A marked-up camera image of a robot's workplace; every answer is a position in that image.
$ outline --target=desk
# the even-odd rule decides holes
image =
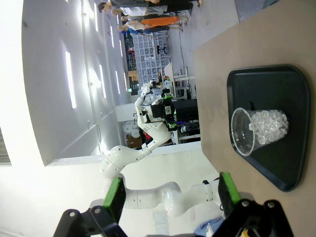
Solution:
[[[316,235],[316,1],[282,0],[231,27],[194,51],[203,153],[218,171],[229,171],[240,192],[258,203],[281,202],[294,235]],[[311,91],[311,122],[301,182],[284,193],[241,158],[229,136],[227,76],[232,69],[292,64]]]

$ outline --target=clear plastic cup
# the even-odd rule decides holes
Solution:
[[[234,145],[241,155],[249,156],[254,150],[283,138],[288,125],[282,111],[237,108],[231,119]]]

